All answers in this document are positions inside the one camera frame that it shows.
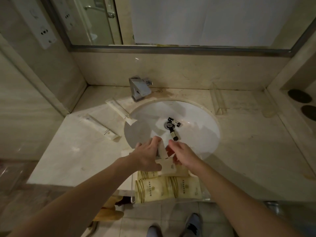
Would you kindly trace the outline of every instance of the small bottle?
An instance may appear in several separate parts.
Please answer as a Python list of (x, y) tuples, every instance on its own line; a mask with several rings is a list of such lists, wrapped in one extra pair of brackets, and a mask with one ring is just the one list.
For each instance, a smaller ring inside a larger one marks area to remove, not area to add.
[(170, 121), (172, 124), (176, 125), (177, 127), (180, 127), (181, 123), (172, 119), (171, 117), (168, 118), (168, 121)]
[(169, 128), (169, 130), (170, 130), (170, 134), (171, 134), (173, 140), (174, 140), (174, 141), (177, 141), (177, 140), (179, 139), (179, 137), (177, 137), (177, 135), (176, 135), (174, 129), (173, 129), (173, 128)]

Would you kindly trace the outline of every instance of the faucet handle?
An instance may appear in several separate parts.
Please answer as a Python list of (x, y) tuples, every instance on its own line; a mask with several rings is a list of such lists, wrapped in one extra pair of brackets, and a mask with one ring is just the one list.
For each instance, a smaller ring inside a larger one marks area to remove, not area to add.
[(150, 86), (150, 85), (153, 85), (153, 82), (151, 80), (149, 80), (149, 78), (145, 78), (143, 79), (143, 81), (146, 83), (146, 85)]

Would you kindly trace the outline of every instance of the hand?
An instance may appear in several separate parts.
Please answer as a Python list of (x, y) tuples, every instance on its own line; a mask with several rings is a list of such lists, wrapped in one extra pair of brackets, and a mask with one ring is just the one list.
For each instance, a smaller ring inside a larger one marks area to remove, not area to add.
[[(196, 165), (196, 163), (201, 161), (201, 159), (185, 143), (169, 140), (168, 146), (172, 149), (172, 151), (175, 152), (175, 155), (173, 156), (173, 162), (176, 164), (183, 164), (191, 172), (194, 171), (194, 166)], [(168, 156), (170, 156), (170, 150), (167, 149), (167, 152)]]
[(160, 141), (160, 137), (154, 136), (143, 145), (136, 144), (135, 150), (129, 156), (133, 159), (138, 171), (161, 171), (161, 165), (155, 162)]

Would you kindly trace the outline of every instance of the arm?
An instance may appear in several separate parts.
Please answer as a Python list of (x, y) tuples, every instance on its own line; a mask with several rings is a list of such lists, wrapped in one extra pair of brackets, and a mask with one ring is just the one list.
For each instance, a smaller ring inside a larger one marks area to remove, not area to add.
[(132, 173), (161, 170), (161, 165), (155, 162), (160, 140), (155, 136), (143, 145), (138, 143), (130, 155), (117, 159), (51, 202), (9, 237), (81, 236), (103, 204)]
[(240, 237), (300, 237), (288, 223), (199, 159), (188, 145), (170, 140), (179, 161), (205, 184)]

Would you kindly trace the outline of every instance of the mirror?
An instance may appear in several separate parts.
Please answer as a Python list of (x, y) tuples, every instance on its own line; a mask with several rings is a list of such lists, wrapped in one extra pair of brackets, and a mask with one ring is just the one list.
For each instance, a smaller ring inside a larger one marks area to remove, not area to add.
[(75, 22), (65, 31), (84, 46), (291, 49), (316, 18), (316, 0), (64, 2)]

